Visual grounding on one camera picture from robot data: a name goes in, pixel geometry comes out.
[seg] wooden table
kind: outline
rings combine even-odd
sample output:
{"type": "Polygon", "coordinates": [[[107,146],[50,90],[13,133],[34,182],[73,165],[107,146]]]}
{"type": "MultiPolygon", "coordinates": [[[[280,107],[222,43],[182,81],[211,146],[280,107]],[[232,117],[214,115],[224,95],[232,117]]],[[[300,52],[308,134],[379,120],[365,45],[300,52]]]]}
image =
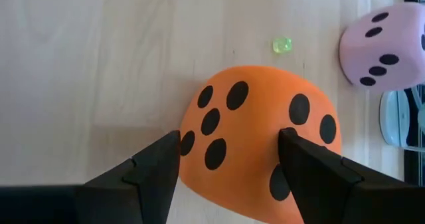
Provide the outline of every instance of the wooden table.
{"type": "MultiPolygon", "coordinates": [[[[195,90],[234,65],[280,67],[333,101],[343,154],[403,177],[380,94],[338,62],[343,29],[402,0],[0,0],[0,184],[80,183],[179,127],[195,90]],[[275,37],[294,49],[277,56],[275,37]]],[[[255,223],[180,182],[170,223],[255,223]]]]}

